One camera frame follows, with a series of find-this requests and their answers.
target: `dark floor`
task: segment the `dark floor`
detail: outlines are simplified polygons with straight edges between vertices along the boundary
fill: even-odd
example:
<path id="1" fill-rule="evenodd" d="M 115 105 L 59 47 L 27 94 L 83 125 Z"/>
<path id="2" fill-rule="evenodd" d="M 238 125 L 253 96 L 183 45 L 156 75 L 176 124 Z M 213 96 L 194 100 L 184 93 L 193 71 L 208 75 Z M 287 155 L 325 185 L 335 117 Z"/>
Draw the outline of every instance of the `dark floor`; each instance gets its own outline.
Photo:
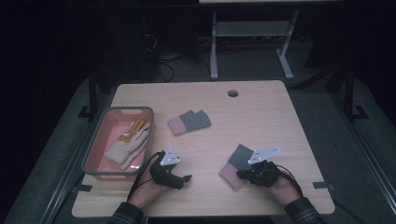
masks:
<path id="1" fill-rule="evenodd" d="M 2 148 L 12 148 L 2 150 L 2 159 L 7 158 L 7 162 L 2 162 L 2 175 L 11 183 L 6 185 L 2 181 L 1 184 L 2 211 L 7 211 L 12 205 L 27 179 L 6 223 L 39 223 L 47 217 L 54 217 L 48 213 L 56 213 L 56 209 L 48 205 L 59 196 L 57 190 L 72 186 L 82 173 L 79 167 L 81 158 L 75 157 L 76 151 L 84 149 L 86 140 L 92 134 L 94 121 L 77 118 L 80 109 L 89 104 L 86 80 L 89 73 L 85 64 L 86 52 L 82 48 L 87 40 L 76 34 L 80 34 L 81 24 L 86 24 L 87 20 L 84 16 L 70 16 L 67 13 L 70 10 L 62 4 L 27 2 L 15 11 L 18 13 L 10 16 L 13 21 L 2 27 L 7 31 L 1 35 L 2 67 L 6 68 L 2 70 L 6 72 L 1 75 L 5 88 L 2 89 L 4 94 L 0 95 L 2 102 L 10 105 L 7 116 L 2 119 L 2 126 L 27 130 L 27 136 L 21 138 L 17 131 L 4 132 L 2 129 Z M 41 13 L 41 17 L 36 16 L 37 12 Z M 268 38 L 238 39 L 238 43 L 225 43 L 219 51 L 219 81 L 277 79 L 290 87 L 312 77 L 322 69 L 305 67 L 312 42 L 309 39 L 302 42 L 300 37 L 304 32 L 312 34 L 307 30 L 312 29 L 297 29 L 288 50 L 295 79 L 286 80 L 283 77 L 276 58 L 275 49 L 282 39 Z M 206 40 L 200 39 L 199 43 L 203 44 Z M 382 44 L 371 46 L 382 47 Z M 190 53 L 195 53 L 194 49 L 162 51 L 163 58 L 169 60 L 162 60 L 165 64 L 159 66 L 162 72 L 155 73 L 150 81 L 209 81 L 208 51 L 199 50 L 200 53 L 194 57 L 177 57 L 177 60 L 170 59 L 179 53 L 191 56 Z M 364 50 L 370 51 L 370 48 L 365 47 Z M 371 154 L 385 174 L 385 180 L 396 186 L 393 162 L 396 158 L 396 131 L 389 115 L 392 114 L 389 108 L 396 99 L 395 96 L 389 100 L 390 96 L 394 96 L 389 89 L 394 88 L 396 82 L 390 77 L 390 69 L 386 69 L 390 59 L 379 62 L 377 58 L 370 58 L 373 66 L 382 66 L 377 70 L 379 72 L 370 78 L 366 75 L 359 77 L 358 74 L 355 81 L 354 105 L 361 105 L 369 119 L 349 122 L 342 111 L 344 87 L 336 93 L 326 90 L 330 76 L 303 90 L 289 91 L 323 177 L 334 186 L 331 195 L 336 210 L 325 216 L 329 223 L 396 223 L 395 211 L 389 205 L 391 199 L 384 194 L 384 187 L 378 184 L 372 161 L 366 159 L 367 152 L 364 150 L 367 147 L 371 149 Z M 385 85 L 386 97 L 382 96 L 384 92 L 378 93 L 381 84 Z M 103 109 L 111 102 L 112 93 L 99 96 Z M 14 166 L 13 172 L 8 172 L 10 161 L 19 164 Z M 60 186 L 64 171 L 70 171 L 70 183 Z M 56 223 L 106 222 L 106 218 L 72 217 L 70 211 L 75 197 L 75 193 L 67 197 L 55 219 Z M 275 223 L 290 222 L 287 217 L 272 217 L 272 220 Z"/>

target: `black cable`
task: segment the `black cable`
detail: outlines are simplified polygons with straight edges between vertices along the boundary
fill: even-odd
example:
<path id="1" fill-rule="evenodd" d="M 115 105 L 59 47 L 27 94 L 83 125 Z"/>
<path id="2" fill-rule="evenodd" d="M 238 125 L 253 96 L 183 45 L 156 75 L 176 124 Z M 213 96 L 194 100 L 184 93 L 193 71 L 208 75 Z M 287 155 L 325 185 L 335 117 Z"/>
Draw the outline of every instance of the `black cable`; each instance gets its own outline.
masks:
<path id="1" fill-rule="evenodd" d="M 160 152 L 156 152 L 154 155 L 152 155 L 150 158 L 148 158 L 143 163 L 142 168 L 140 169 L 139 173 L 137 174 L 136 179 L 134 180 L 134 184 L 132 185 L 131 190 L 129 191 L 127 200 L 129 200 L 129 198 L 131 198 L 131 196 L 134 194 L 134 191 L 141 186 L 141 184 L 139 184 L 140 178 L 142 178 L 143 173 L 145 173 L 145 171 L 149 167 L 149 164 L 151 163 L 152 159 L 154 159 L 154 157 L 159 156 L 159 155 L 160 155 Z"/>
<path id="2" fill-rule="evenodd" d="M 171 70 L 172 75 L 167 79 L 165 73 L 163 72 L 163 70 L 161 68 L 159 68 L 160 79 L 163 82 L 166 82 L 166 83 L 170 82 L 175 77 L 175 69 L 171 65 L 168 65 L 168 64 L 165 64 L 165 63 L 159 63 L 158 65 L 162 65 L 162 66 L 168 67 Z"/>
<path id="3" fill-rule="evenodd" d="M 341 209 L 343 209 L 346 213 L 348 213 L 350 216 L 352 216 L 353 218 L 355 218 L 360 224 L 364 224 L 364 221 L 361 220 L 359 217 L 355 216 L 352 212 L 350 212 L 347 208 L 345 208 L 343 205 L 341 205 L 340 203 L 338 203 L 335 200 L 332 200 L 334 202 L 335 205 L 337 205 L 338 207 L 340 207 Z"/>

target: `dark background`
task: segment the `dark background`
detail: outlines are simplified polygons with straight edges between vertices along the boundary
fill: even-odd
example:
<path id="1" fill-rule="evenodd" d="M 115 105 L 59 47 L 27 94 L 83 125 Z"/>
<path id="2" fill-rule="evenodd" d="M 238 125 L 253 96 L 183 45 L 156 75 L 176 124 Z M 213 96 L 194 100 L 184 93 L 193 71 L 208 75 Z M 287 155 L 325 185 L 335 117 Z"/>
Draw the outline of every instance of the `dark background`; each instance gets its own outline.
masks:
<path id="1" fill-rule="evenodd" d="M 87 2 L 98 6 L 98 2 Z M 0 221 L 18 196 L 73 93 L 93 67 L 102 91 L 125 82 L 149 82 L 160 52 L 147 54 L 143 48 L 146 40 L 142 35 L 147 29 L 158 35 L 160 45 L 178 47 L 193 55 L 198 53 L 194 47 L 196 37 L 208 35 L 210 29 L 203 27 L 210 27 L 211 22 L 210 12 L 204 10 L 157 10 L 155 20 L 141 25 L 144 13 L 110 10 L 92 14 L 92 10 L 76 2 L 8 0 L 1 4 Z M 309 36 L 316 40 L 307 66 L 326 69 L 340 60 L 346 62 L 396 124 L 394 9 L 385 1 L 346 1 L 341 7 L 322 10 L 305 8 L 293 38 Z M 133 27 L 132 32 L 123 33 L 125 27 Z M 92 43 L 87 32 L 111 54 Z M 131 43 L 139 44 L 125 51 Z M 128 69 L 137 72 L 124 76 Z"/>

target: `glove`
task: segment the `glove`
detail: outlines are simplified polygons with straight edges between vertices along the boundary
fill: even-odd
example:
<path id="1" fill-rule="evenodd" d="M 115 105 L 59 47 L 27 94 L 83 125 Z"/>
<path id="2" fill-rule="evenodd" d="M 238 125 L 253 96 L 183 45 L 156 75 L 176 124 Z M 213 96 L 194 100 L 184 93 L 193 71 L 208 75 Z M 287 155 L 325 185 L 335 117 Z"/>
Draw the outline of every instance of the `glove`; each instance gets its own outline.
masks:
<path id="1" fill-rule="evenodd" d="M 134 152 L 138 149 L 141 151 L 144 148 L 144 142 L 149 135 L 148 128 L 149 123 L 145 124 L 145 126 L 135 133 L 128 142 L 118 140 L 113 143 L 108 151 L 105 152 L 105 157 L 121 169 L 127 167 L 133 158 L 138 155 Z"/>

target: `wooden table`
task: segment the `wooden table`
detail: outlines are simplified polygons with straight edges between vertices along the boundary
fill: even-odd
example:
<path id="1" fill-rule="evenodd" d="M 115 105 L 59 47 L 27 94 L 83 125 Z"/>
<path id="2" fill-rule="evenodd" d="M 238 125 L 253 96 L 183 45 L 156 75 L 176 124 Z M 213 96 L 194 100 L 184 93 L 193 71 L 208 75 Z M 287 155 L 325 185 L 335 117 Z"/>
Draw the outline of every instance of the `wooden table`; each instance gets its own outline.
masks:
<path id="1" fill-rule="evenodd" d="M 228 91 L 237 91 L 230 97 Z M 162 195 L 144 208 L 146 217 L 263 216 L 284 214 L 266 191 L 247 183 L 234 191 L 219 171 L 239 144 L 250 149 L 279 147 L 270 161 L 292 171 L 321 214 L 334 211 L 312 150 L 284 84 L 280 81 L 195 82 L 119 86 L 112 106 L 150 106 L 156 130 L 151 154 L 173 147 L 180 163 L 175 175 L 192 175 L 181 189 Z M 173 136 L 166 121 L 188 110 L 203 109 L 212 126 Z M 73 207 L 75 217 L 110 217 L 125 201 L 131 182 L 98 181 L 85 175 Z"/>

